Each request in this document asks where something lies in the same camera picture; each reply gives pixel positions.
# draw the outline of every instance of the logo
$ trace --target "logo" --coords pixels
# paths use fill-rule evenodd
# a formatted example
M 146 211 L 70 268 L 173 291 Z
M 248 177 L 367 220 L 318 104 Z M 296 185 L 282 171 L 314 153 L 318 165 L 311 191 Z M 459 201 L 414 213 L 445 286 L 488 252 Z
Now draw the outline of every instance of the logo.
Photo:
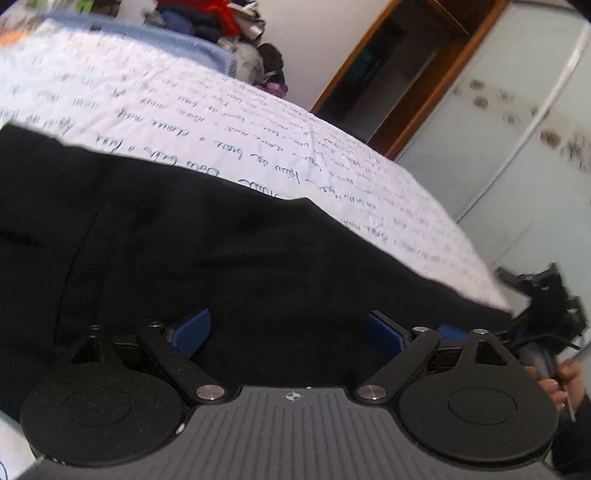
M 298 392 L 289 392 L 287 395 L 285 395 L 285 397 L 289 401 L 298 401 L 302 398 Z

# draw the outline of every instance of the white bedsheet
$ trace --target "white bedsheet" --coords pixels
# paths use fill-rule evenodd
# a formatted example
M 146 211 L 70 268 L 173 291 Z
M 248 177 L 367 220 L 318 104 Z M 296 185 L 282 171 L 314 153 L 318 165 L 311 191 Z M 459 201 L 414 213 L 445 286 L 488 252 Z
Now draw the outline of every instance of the white bedsheet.
M 0 49 L 0 122 L 9 120 L 66 144 L 284 199 L 308 197 L 419 274 L 507 308 L 466 235 L 402 167 L 301 108 L 193 61 L 46 22 Z

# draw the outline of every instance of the silver bolt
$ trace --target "silver bolt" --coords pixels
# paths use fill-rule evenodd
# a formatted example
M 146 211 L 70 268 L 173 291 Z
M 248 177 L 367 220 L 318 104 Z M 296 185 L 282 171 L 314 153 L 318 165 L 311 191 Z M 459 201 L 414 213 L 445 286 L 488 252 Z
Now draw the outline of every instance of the silver bolt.
M 381 400 L 386 396 L 385 389 L 379 385 L 361 385 L 357 393 L 365 400 Z
M 202 385 L 195 393 L 201 400 L 217 400 L 222 398 L 226 391 L 219 385 Z

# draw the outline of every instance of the cable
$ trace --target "cable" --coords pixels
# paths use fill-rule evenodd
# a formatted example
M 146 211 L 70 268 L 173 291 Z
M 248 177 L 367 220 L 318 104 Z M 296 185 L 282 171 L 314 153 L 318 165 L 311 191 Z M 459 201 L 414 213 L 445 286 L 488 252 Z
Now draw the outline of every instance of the cable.
M 546 98 L 544 103 L 542 103 L 542 106 L 540 107 L 538 112 L 533 117 L 531 123 L 525 129 L 525 132 L 523 132 L 523 134 L 521 135 L 521 137 L 519 138 L 519 140 L 515 144 L 515 148 L 513 149 L 513 151 L 507 157 L 507 159 L 505 160 L 503 165 L 501 165 L 501 168 L 499 168 L 497 170 L 496 174 L 487 182 L 486 186 L 480 191 L 480 193 L 478 193 L 476 196 L 473 196 L 469 200 L 468 207 L 463 211 L 463 213 L 457 219 L 458 223 L 461 222 L 462 219 L 474 208 L 474 205 L 476 205 L 478 203 L 478 201 L 480 201 L 480 199 L 482 197 L 484 197 L 486 192 L 488 192 L 491 189 L 491 187 L 496 183 L 496 181 L 500 178 L 500 176 L 507 169 L 507 167 L 509 165 L 511 165 L 511 163 L 513 163 L 513 161 L 517 158 L 517 155 L 519 155 L 519 152 L 521 152 L 521 150 L 526 145 L 528 140 L 534 134 L 535 130 L 540 126 L 540 124 L 544 120 L 544 117 L 548 114 L 550 109 L 556 103 L 556 100 L 558 99 L 558 97 L 560 96 L 562 91 L 564 90 L 564 87 L 566 86 L 569 79 L 572 77 L 575 68 L 579 64 L 581 56 L 583 55 L 583 52 L 585 51 L 585 49 L 587 48 L 587 45 L 589 44 L 589 37 L 591 34 L 591 24 L 589 22 L 587 22 L 586 20 L 584 22 L 585 22 L 585 24 L 584 24 L 583 28 L 581 29 L 581 32 L 579 34 L 579 38 L 577 39 L 577 43 L 574 46 L 574 50 L 571 53 L 568 62 L 566 63 L 566 65 L 564 65 L 562 71 L 560 72 L 560 76 L 558 77 L 558 81 L 556 82 L 556 84 L 552 88 L 552 91 L 550 92 L 550 94 L 548 95 L 548 97 Z
M 515 342 L 509 344 L 509 349 L 515 349 L 520 346 L 524 346 L 528 343 L 535 342 L 536 340 L 540 340 L 541 338 L 552 338 L 552 340 L 558 340 L 559 342 L 564 344 L 564 348 L 571 347 L 575 350 L 581 350 L 581 347 L 575 345 L 574 343 L 569 342 L 567 339 L 559 337 L 553 333 L 542 333 L 540 335 L 534 335 L 531 337 L 522 338 L 520 340 L 516 340 Z

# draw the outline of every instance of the human hand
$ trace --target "human hand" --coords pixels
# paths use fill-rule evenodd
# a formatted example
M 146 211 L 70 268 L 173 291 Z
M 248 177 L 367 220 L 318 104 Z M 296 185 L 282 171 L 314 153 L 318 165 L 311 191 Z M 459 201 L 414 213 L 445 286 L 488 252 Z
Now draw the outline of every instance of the human hand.
M 558 382 L 552 378 L 540 379 L 540 375 L 535 367 L 525 367 L 529 375 L 538 381 L 538 385 L 550 396 L 558 412 L 564 409 L 564 402 L 567 394 L 560 389 Z M 567 360 L 558 366 L 558 378 L 564 382 L 565 388 L 569 391 L 570 402 L 573 410 L 576 412 L 583 399 L 585 398 L 585 385 L 583 379 L 583 370 L 579 362 Z

